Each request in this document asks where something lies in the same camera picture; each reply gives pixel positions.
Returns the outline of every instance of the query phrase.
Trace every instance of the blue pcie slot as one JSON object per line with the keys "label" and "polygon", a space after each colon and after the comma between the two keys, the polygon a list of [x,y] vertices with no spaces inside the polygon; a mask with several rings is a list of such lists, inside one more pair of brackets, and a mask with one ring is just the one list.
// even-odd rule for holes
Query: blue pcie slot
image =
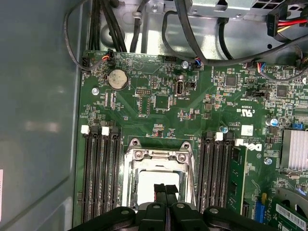
{"label": "blue pcie slot", "polygon": [[264,216],[265,216],[265,205],[262,205],[260,201],[257,201],[255,207],[255,221],[263,223]]}

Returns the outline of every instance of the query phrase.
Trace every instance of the red wire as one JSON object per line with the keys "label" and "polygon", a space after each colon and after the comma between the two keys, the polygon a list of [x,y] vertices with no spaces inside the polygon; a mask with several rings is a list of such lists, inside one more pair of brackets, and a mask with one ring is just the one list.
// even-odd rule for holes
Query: red wire
{"label": "red wire", "polygon": [[280,22],[278,23],[278,26],[291,26],[294,24],[298,24],[298,23],[306,23],[308,22],[307,19],[300,19],[300,20],[294,20],[294,21],[290,21],[290,22]]}

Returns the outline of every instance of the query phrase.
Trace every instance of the gray metal panel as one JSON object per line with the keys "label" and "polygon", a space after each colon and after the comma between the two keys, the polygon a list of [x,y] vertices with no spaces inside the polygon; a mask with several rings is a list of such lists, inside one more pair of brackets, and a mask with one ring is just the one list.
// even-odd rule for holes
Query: gray metal panel
{"label": "gray metal panel", "polygon": [[[134,19],[132,13],[136,11],[141,0],[125,0],[125,5],[121,5],[114,9],[115,15],[120,26],[125,32],[126,46],[130,47],[132,33],[134,28]],[[165,4],[164,12],[169,10],[176,10],[173,1],[163,1]],[[161,39],[161,29],[163,15],[162,12],[148,13],[146,7],[143,13],[141,33],[137,45],[137,53],[146,53],[152,55],[170,55],[168,54]],[[281,45],[280,42],[267,35],[265,15],[269,9],[252,9],[248,14],[242,18],[231,18],[225,27],[225,40],[231,55],[235,58],[248,56],[268,50],[268,45],[276,47]],[[290,11],[290,17],[298,17],[300,11]],[[216,18],[203,17],[199,15],[190,15],[189,20],[196,39],[205,54],[209,59],[225,59],[219,43],[218,43],[218,26]],[[101,50],[112,48],[112,40],[108,35],[109,30],[106,25],[104,16],[102,16],[102,32],[101,32]],[[307,32],[304,28],[293,26],[292,28],[283,32],[283,35],[288,38],[295,39],[299,36],[305,35]],[[189,48],[185,39],[184,33],[180,26],[179,19],[176,15],[170,15],[168,19],[167,40],[170,45],[182,54],[195,54]],[[308,43],[301,43],[299,46],[303,51],[308,51]],[[268,63],[276,64],[294,64],[296,59],[294,47],[285,49],[275,55],[271,55],[264,59]]]}
{"label": "gray metal panel", "polygon": [[[62,24],[75,2],[17,0],[1,5],[1,231],[71,227],[79,75],[64,45]],[[75,51],[80,12],[70,20]]]}

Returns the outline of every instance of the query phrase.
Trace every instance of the integrated circuit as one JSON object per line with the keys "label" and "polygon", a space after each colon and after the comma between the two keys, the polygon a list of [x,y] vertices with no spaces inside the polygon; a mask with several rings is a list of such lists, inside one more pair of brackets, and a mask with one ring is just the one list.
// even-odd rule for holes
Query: integrated circuit
{"label": "integrated circuit", "polygon": [[277,97],[286,98],[288,94],[288,86],[278,85],[277,86]]}
{"label": "integrated circuit", "polygon": [[236,77],[235,76],[226,76],[226,86],[236,87]]}

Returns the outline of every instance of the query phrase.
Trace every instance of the motherboard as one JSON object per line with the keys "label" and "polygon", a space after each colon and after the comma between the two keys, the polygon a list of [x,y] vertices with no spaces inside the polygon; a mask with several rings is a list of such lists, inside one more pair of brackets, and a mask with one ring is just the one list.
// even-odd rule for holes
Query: motherboard
{"label": "motherboard", "polygon": [[[104,56],[86,51],[83,63]],[[278,79],[297,71],[264,67]],[[287,208],[273,204],[279,188],[308,192],[306,80],[269,81],[253,64],[212,67],[119,52],[82,72],[73,225],[117,206],[137,210],[164,183],[200,212],[221,206],[303,230],[286,216],[278,221]]]}

